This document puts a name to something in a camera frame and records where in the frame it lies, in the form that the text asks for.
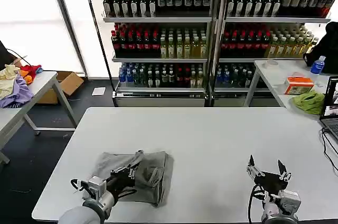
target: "green cloth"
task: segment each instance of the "green cloth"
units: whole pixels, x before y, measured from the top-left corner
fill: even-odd
[[[292,98],[293,103],[308,114],[318,115],[322,111],[324,104],[324,94],[311,90]]]

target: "laptop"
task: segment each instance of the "laptop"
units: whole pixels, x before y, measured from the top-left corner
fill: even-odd
[[[338,76],[328,80],[320,121],[338,140]]]

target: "folded gray shirt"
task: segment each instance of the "folded gray shirt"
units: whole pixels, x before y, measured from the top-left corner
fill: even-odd
[[[102,153],[96,162],[92,176],[107,179],[112,170],[128,164],[134,156],[134,154]],[[145,154],[135,171],[133,189],[137,192],[119,200],[146,202],[155,207],[164,205],[170,190],[172,171],[173,159],[165,152]],[[88,197],[87,192],[84,192],[83,197]]]

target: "white table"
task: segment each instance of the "white table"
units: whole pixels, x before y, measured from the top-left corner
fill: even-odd
[[[21,108],[0,108],[0,150],[22,126],[24,122],[29,124],[33,130],[39,132],[41,130],[72,130],[74,131],[78,121],[74,117],[74,113],[64,96],[64,93],[57,81],[57,73],[53,71],[44,71],[36,75],[29,89],[33,92],[34,97],[30,102],[23,105]],[[28,111],[40,100],[40,98],[50,89],[53,88],[57,94],[60,103],[65,108],[69,119],[74,128],[45,128],[36,127],[32,120],[27,115]],[[10,160],[0,152],[0,161],[8,163]]]
[[[278,173],[280,159],[292,172],[288,189],[302,199],[300,220],[337,219],[338,177],[323,155],[320,129],[318,122],[280,107],[89,108],[32,217],[57,221],[82,205],[82,193],[75,193],[70,180],[87,179],[102,152],[142,149],[166,151],[174,159],[167,205],[118,202],[108,223],[247,222],[254,185],[246,172],[250,154],[263,171]],[[253,221],[261,215],[261,202],[254,200]]]
[[[298,72],[306,77],[310,77],[310,68],[306,66],[303,60],[276,60],[277,66],[269,66],[267,60],[255,60],[256,71],[252,78],[251,86],[249,88],[247,97],[244,102],[245,107],[249,107],[259,77],[265,82],[270,92],[273,94],[278,104],[296,113],[300,112],[291,102],[295,95],[285,95],[285,88],[283,84],[287,77],[291,77],[293,73]],[[314,89],[319,93],[325,93],[329,76],[321,74],[318,76],[318,81],[321,87],[315,85]]]

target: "orange box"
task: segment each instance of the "orange box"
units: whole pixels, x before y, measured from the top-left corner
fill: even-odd
[[[310,78],[305,77],[288,77],[285,81],[286,95],[300,95],[309,92],[314,86]]]

